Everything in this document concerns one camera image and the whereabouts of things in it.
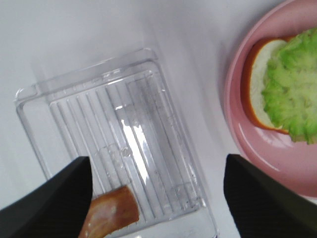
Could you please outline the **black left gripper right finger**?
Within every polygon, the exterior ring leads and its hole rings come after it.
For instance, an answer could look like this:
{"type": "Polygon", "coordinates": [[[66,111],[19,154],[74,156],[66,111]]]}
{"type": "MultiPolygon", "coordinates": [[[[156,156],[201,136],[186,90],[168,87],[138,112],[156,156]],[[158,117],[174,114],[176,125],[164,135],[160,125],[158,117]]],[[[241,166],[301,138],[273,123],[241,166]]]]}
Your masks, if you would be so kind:
{"type": "Polygon", "coordinates": [[[228,154],[223,192],[242,238],[315,238],[317,206],[238,154],[228,154]]]}

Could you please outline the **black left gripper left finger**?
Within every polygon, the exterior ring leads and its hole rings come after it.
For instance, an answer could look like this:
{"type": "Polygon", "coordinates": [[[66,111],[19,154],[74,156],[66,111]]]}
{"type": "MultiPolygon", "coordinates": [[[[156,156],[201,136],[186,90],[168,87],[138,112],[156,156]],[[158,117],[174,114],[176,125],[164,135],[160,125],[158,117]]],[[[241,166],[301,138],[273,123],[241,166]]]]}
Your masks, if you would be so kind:
{"type": "Polygon", "coordinates": [[[43,185],[1,209],[2,238],[76,238],[93,193],[89,157],[78,157],[43,185]]]}

